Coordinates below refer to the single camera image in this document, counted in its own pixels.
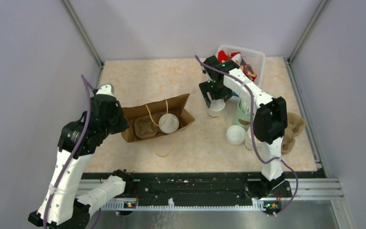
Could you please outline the white paper cup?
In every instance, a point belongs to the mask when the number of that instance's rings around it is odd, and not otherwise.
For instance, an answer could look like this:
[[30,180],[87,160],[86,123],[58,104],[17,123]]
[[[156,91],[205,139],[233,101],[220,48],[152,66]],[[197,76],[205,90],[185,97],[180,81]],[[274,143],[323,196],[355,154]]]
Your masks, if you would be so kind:
[[211,118],[217,118],[225,108],[225,101],[223,99],[220,100],[212,100],[210,106],[207,108],[207,113]]

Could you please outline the brown paper bag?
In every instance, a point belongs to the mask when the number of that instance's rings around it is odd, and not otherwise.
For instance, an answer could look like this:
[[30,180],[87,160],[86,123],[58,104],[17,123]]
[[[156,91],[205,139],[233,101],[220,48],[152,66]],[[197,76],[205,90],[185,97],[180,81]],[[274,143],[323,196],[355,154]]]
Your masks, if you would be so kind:
[[[195,122],[195,118],[192,114],[190,114],[185,106],[189,99],[189,94],[182,94],[176,97],[167,98],[157,102],[151,102],[140,106],[135,107],[125,107],[123,108],[124,117],[128,121],[130,128],[122,132],[122,137],[125,142],[139,142],[148,139],[156,139],[161,136],[172,135],[173,142],[170,150],[167,153],[159,153],[156,144],[153,144],[153,151],[158,157],[167,157],[175,147],[176,136],[175,134],[181,131],[184,131],[188,126],[190,126],[193,122]],[[148,115],[152,122],[159,126],[159,120],[164,114],[174,114],[179,119],[179,129],[173,134],[165,134],[162,131],[156,134],[156,136],[147,138],[147,139],[139,139],[134,133],[133,123],[134,121],[141,116]]]

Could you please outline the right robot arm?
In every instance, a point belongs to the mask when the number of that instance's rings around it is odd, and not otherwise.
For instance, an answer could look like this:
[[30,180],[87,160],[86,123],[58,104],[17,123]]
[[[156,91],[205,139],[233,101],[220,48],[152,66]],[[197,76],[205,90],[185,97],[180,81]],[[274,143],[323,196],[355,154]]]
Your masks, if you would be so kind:
[[259,88],[232,60],[219,62],[211,56],[199,64],[202,72],[208,75],[207,81],[199,84],[208,108],[224,104],[233,93],[249,105],[250,127],[247,133],[253,147],[256,146],[255,140],[259,140],[262,149],[255,151],[263,164],[260,190],[267,197],[274,196],[285,180],[282,169],[282,142],[288,126],[285,99],[273,97]]

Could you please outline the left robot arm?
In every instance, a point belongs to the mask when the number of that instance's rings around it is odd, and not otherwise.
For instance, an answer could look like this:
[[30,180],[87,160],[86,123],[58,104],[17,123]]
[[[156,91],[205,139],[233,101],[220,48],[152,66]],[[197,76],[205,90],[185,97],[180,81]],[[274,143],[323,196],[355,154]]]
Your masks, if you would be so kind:
[[97,92],[79,120],[65,125],[58,142],[57,160],[46,197],[28,221],[45,229],[83,229],[110,199],[133,193],[132,176],[114,171],[103,183],[77,196],[84,169],[106,137],[129,126],[120,102],[111,93]]

